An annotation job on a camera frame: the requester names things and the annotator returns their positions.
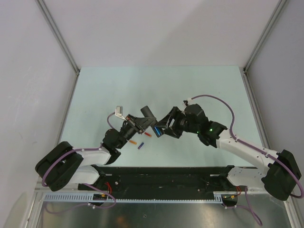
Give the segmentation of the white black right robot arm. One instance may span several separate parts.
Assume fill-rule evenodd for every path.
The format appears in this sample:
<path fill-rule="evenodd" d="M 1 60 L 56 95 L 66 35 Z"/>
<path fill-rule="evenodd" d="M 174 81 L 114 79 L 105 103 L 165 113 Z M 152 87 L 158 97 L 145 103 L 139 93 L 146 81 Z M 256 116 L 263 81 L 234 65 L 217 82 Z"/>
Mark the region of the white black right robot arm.
<path fill-rule="evenodd" d="M 159 136 L 166 134 L 174 138 L 180 138 L 183 132 L 195 133 L 204 145 L 228 151 L 258 169 L 254 173 L 232 168 L 219 178 L 223 190 L 254 186 L 265 189 L 278 200 L 286 201 L 302 176 L 291 152 L 276 152 L 241 140 L 231 129 L 209 120 L 198 104 L 190 104 L 184 111 L 173 107 L 154 128 Z"/>

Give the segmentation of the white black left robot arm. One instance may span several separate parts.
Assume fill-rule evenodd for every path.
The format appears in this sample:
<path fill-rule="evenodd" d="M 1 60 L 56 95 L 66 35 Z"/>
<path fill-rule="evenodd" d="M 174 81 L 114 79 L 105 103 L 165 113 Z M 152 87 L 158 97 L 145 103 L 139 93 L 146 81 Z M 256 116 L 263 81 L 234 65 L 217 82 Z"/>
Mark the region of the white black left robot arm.
<path fill-rule="evenodd" d="M 99 190 L 105 184 L 101 167 L 114 163 L 122 149 L 135 134 L 142 134 L 154 122 L 155 117 L 135 117 L 127 115 L 121 129 L 106 131 L 97 148 L 75 149 L 63 141 L 52 149 L 35 166 L 42 178 L 42 186 L 58 191 L 68 184 L 90 185 Z"/>

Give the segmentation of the black remote control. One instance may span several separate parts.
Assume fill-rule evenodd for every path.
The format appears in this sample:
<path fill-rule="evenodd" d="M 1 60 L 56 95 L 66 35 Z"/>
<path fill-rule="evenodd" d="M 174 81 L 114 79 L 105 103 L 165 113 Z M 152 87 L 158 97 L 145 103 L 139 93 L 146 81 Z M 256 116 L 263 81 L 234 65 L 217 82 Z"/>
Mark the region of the black remote control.
<path fill-rule="evenodd" d="M 144 117 L 149 118 L 149 120 L 151 120 L 151 124 L 150 127 L 152 128 L 153 132 L 155 133 L 155 135 L 159 138 L 163 135 L 163 130 L 159 129 L 156 124 L 157 124 L 157 119 L 156 117 L 153 115 L 153 113 L 151 112 L 150 108 L 146 105 L 143 108 L 141 108 L 141 112 L 143 114 Z"/>

